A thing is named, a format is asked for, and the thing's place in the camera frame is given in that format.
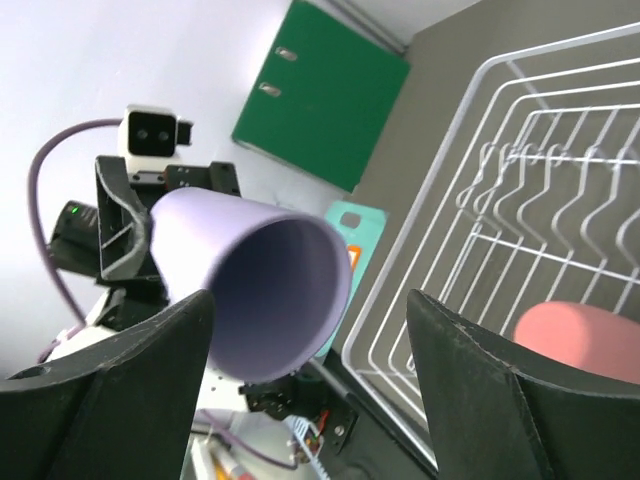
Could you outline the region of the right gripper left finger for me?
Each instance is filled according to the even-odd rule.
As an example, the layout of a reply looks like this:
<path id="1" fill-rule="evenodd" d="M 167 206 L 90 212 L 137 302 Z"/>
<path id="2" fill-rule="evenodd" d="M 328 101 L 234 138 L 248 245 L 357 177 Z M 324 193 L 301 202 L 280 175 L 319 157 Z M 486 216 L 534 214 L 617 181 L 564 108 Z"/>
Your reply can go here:
<path id="1" fill-rule="evenodd" d="M 2 381 L 2 478 L 179 478 L 213 321 L 200 290 Z"/>

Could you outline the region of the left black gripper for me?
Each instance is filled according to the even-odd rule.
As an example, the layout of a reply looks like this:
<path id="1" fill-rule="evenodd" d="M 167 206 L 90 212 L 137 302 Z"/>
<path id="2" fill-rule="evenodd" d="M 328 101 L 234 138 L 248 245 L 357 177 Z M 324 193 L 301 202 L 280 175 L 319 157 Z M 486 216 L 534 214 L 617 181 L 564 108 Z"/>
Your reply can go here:
<path id="1" fill-rule="evenodd" d="M 109 286 L 140 285 L 165 288 L 150 253 L 151 208 L 168 193 L 200 188 L 214 193 L 240 196 L 236 168 L 231 163 L 207 166 L 176 164 L 162 172 L 128 174 L 123 157 L 97 157 L 95 175 L 98 201 L 100 273 Z"/>

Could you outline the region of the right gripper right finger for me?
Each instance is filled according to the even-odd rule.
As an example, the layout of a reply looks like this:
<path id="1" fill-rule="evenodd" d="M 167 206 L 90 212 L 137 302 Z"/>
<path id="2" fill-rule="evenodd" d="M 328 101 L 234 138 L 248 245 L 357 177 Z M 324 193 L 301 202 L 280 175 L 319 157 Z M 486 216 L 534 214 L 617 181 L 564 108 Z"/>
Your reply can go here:
<path id="1" fill-rule="evenodd" d="M 440 478 L 638 478 L 638 386 L 534 353 L 419 290 L 406 324 Z"/>

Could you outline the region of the purple cup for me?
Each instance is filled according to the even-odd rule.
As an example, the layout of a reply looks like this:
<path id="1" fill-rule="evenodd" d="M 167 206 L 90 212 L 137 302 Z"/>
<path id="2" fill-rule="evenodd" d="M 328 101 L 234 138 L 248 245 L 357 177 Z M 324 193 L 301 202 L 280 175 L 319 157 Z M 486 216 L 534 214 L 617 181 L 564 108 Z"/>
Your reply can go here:
<path id="1" fill-rule="evenodd" d="M 150 253 L 176 303 L 212 293 L 209 361 L 247 383 L 283 377 L 338 327 L 352 270 L 346 243 L 325 220 L 196 187 L 152 207 Z"/>

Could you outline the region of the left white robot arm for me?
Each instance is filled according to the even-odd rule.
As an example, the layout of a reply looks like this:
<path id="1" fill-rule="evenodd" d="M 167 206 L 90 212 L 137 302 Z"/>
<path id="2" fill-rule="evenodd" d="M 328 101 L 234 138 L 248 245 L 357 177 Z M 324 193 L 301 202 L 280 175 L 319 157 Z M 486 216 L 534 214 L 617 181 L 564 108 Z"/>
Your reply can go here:
<path id="1" fill-rule="evenodd" d="M 240 189 L 244 196 L 263 203 L 272 203 L 291 208 L 297 203 L 295 196 L 309 190 L 314 193 L 311 201 L 301 200 L 301 207 L 317 209 L 330 197 L 328 191 L 319 183 L 302 174 L 294 172 L 275 161 L 262 158 L 257 154 L 241 154 L 237 161 Z M 70 198 L 85 203 L 95 202 L 95 185 L 93 180 L 92 159 L 80 155 L 53 155 L 44 161 L 39 174 L 39 207 L 43 219 L 43 227 L 50 231 L 55 223 L 59 210 Z M 94 281 L 75 273 L 63 273 L 65 282 L 80 310 L 87 314 L 106 297 L 105 289 L 94 284 Z M 40 313 L 42 326 L 39 332 L 42 339 L 40 347 L 51 343 L 60 332 L 72 328 L 76 324 L 75 316 L 66 305 L 65 300 L 51 291 L 42 301 L 44 311 Z M 270 434 L 282 440 L 287 434 L 285 427 L 275 423 L 266 423 L 258 418 L 251 420 L 235 416 L 231 430 L 248 445 L 267 455 L 279 455 L 280 447 L 270 446 Z M 254 458 L 241 448 L 233 450 L 236 458 L 258 479 L 314 479 L 312 468 L 306 466 L 298 472 L 287 472 Z"/>

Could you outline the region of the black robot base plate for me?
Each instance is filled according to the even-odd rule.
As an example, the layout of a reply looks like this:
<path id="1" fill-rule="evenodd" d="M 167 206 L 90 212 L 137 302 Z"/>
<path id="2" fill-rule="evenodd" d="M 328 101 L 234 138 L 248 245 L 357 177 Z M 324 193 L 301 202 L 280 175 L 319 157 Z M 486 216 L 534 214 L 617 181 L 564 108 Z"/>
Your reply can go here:
<path id="1" fill-rule="evenodd" d="M 276 420 L 297 416 L 319 430 L 318 452 L 331 479 L 436 479 L 436 470 L 363 388 L 331 361 L 328 375 L 312 367 L 239 388 L 252 412 Z"/>

